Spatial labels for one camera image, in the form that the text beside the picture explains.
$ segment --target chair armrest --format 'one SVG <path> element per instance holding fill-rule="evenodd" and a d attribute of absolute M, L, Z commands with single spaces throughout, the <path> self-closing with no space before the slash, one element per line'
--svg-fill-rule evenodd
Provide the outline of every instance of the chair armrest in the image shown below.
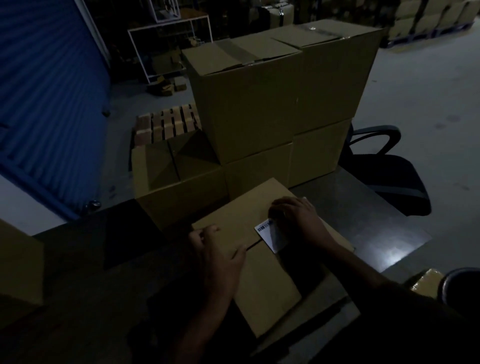
<path fill-rule="evenodd" d="M 360 140 L 367 139 L 376 135 L 387 135 L 389 137 L 387 144 L 385 144 L 377 154 L 387 153 L 400 141 L 400 138 L 402 137 L 402 134 L 400 133 L 400 129 L 398 129 L 396 126 L 393 126 L 393 125 L 379 125 L 379 126 L 372 126 L 370 128 L 358 129 L 358 130 L 354 130 L 352 135 L 362 135 L 362 134 L 368 134 L 368 135 L 364 135 L 364 136 L 361 136 L 360 138 L 350 141 L 349 146 L 356 142 L 359 142 Z"/>

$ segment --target office chair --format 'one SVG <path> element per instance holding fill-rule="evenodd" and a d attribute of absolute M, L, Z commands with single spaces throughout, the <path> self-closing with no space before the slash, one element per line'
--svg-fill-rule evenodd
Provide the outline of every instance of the office chair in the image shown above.
<path fill-rule="evenodd" d="M 362 135 L 352 141 L 355 135 Z M 353 154 L 350 146 L 376 135 L 389 137 L 377 154 Z M 401 138 L 400 130 L 392 125 L 350 129 L 338 164 L 406 216 L 425 216 L 432 212 L 427 190 L 417 171 L 406 159 L 386 154 Z"/>

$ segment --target chair seat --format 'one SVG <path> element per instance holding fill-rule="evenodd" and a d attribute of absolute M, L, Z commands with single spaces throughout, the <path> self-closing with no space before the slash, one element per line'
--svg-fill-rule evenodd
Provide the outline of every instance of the chair seat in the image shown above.
<path fill-rule="evenodd" d="M 340 166 L 404 215 L 431 213 L 427 190 L 408 160 L 389 154 L 352 154 Z"/>

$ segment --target hand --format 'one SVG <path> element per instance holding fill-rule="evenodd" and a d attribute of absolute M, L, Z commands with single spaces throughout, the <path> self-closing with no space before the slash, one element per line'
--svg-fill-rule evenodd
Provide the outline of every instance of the hand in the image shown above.
<path fill-rule="evenodd" d="M 228 306 L 237 291 L 247 250 L 241 246 L 232 258 L 225 257 L 214 242 L 218 230 L 210 225 L 192 231 L 188 238 L 199 257 L 208 303 Z"/>
<path fill-rule="evenodd" d="M 300 236 L 305 242 L 320 247 L 333 242 L 315 207 L 306 197 L 279 198 L 272 203 L 269 215 L 289 238 Z"/>

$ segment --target left hand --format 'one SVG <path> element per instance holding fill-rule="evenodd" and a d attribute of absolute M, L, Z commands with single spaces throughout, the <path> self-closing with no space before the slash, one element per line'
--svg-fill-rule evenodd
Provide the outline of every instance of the left hand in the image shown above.
<path fill-rule="evenodd" d="M 247 250 L 241 246 L 232 258 L 225 257 L 214 242 L 218 230 L 216 225 L 210 225 L 192 231 L 188 238 L 200 260 L 208 302 L 228 306 L 237 291 Z"/>

